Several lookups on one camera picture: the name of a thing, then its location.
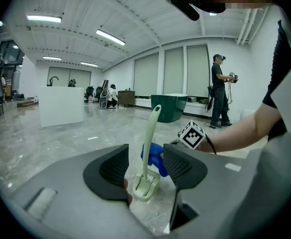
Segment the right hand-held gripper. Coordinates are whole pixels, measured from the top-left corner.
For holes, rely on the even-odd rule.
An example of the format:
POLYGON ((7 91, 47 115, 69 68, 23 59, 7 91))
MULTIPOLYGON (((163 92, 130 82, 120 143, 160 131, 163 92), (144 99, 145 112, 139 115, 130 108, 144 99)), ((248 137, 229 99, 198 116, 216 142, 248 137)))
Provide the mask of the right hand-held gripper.
POLYGON ((190 149, 196 149, 206 138, 203 128, 193 120, 190 120, 177 135, 178 138, 173 140, 170 144, 180 145, 190 149))

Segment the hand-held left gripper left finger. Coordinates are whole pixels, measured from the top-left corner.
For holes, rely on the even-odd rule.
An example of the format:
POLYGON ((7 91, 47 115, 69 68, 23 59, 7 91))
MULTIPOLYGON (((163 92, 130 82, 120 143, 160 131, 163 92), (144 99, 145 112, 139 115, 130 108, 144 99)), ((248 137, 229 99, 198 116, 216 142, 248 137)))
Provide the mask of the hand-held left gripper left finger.
POLYGON ((128 207, 126 144, 52 163, 12 195, 14 215, 40 239, 151 239, 128 207))

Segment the person's left hand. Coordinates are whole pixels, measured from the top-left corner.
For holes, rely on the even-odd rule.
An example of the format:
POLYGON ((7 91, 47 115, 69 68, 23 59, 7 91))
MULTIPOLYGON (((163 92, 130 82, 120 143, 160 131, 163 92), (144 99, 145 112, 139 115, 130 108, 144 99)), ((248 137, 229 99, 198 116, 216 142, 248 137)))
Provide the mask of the person's left hand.
POLYGON ((132 195, 128 192, 128 186, 129 186, 129 183, 127 181, 127 179, 125 178, 124 179, 124 189, 126 190, 127 194, 128 194, 128 206, 130 206, 130 204, 132 203, 133 201, 133 197, 132 195))

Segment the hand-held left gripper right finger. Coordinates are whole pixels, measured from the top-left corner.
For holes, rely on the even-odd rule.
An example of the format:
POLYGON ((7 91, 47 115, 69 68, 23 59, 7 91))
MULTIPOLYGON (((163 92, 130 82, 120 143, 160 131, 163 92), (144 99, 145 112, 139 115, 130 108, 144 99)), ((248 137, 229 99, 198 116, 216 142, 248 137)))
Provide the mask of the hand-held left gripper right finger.
POLYGON ((245 159, 167 144, 164 164, 176 187, 175 239, 260 238, 291 198, 291 133, 245 159))

